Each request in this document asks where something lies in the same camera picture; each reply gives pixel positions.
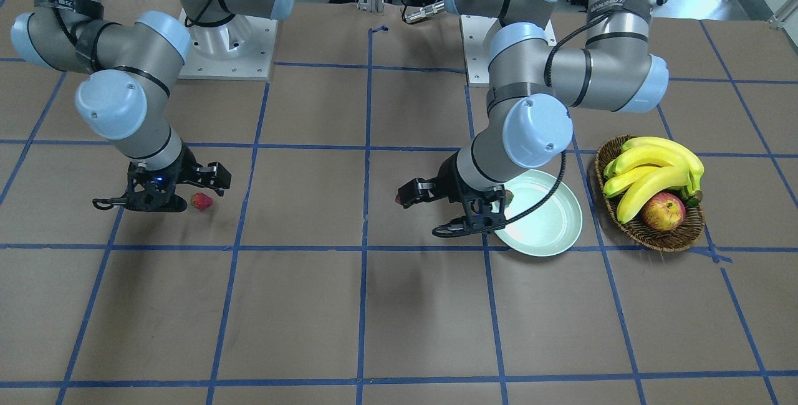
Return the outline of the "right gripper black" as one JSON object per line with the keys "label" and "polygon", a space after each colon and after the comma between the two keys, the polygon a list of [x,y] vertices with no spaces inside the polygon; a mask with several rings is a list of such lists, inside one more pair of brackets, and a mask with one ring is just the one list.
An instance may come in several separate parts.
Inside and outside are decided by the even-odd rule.
{"label": "right gripper black", "polygon": [[196,159],[185,145],[177,159],[162,169],[147,170],[138,163],[130,163],[125,197],[94,198],[92,205],[99,210],[123,207],[135,212],[183,212],[188,208],[188,203],[176,194],[176,185],[181,183],[182,169],[189,166],[188,184],[213,190],[217,196],[223,197],[231,187],[231,173],[221,163],[210,163],[208,166],[194,164]]}

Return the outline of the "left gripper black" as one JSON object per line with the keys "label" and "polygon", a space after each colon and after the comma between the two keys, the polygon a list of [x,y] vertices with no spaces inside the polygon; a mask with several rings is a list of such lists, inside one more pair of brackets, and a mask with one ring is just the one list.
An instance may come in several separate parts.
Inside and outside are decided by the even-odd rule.
{"label": "left gripper black", "polygon": [[433,203],[444,196],[451,203],[461,203],[464,215],[433,229],[435,237],[464,237],[492,234],[507,226],[504,185],[489,190],[473,189],[457,170],[456,156],[444,161],[435,179],[413,178],[397,189],[395,201],[404,209],[414,204]]}

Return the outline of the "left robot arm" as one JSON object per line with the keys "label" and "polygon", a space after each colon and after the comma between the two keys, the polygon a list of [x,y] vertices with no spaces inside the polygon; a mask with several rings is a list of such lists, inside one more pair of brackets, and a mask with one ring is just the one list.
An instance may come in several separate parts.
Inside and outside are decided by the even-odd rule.
{"label": "left robot arm", "polygon": [[588,0],[586,24],[550,45],[544,29],[558,1],[445,0],[455,15],[495,18],[497,31],[488,39],[488,126],[446,159],[436,177],[397,190],[403,208],[443,198],[462,204],[464,215],[433,235],[489,234],[546,203],[561,178],[510,218],[504,186],[556,155],[566,159],[574,133],[570,107],[647,112],[666,93],[666,62],[649,51],[651,0]]}

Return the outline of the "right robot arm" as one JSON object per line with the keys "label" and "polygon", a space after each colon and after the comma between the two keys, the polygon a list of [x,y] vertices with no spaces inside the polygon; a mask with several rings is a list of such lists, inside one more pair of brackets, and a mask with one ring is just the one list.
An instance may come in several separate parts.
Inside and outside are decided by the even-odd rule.
{"label": "right robot arm", "polygon": [[183,21],[145,11],[125,26],[103,18],[102,0],[34,0],[12,25],[12,45],[25,61],[88,75],[75,93],[77,112],[129,160],[125,192],[94,199],[99,210],[182,212],[188,203],[179,184],[224,195],[231,173],[221,163],[198,163],[163,110],[191,48],[234,58],[248,44],[248,17],[287,19],[296,0],[180,1]]}

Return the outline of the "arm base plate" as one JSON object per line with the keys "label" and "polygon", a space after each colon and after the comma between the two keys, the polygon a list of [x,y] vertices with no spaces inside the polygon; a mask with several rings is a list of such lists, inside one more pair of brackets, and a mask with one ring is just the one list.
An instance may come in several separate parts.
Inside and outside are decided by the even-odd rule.
{"label": "arm base plate", "polygon": [[489,63],[494,54],[491,43],[496,34],[501,36],[499,39],[501,45],[511,45],[524,36],[543,39],[547,45],[554,45],[557,42],[550,22],[543,28],[527,22],[504,27],[496,18],[462,15],[461,35],[468,84],[471,87],[489,86]]}
{"label": "arm base plate", "polygon": [[280,24],[237,15],[219,27],[189,27],[191,44],[178,78],[268,81]]}

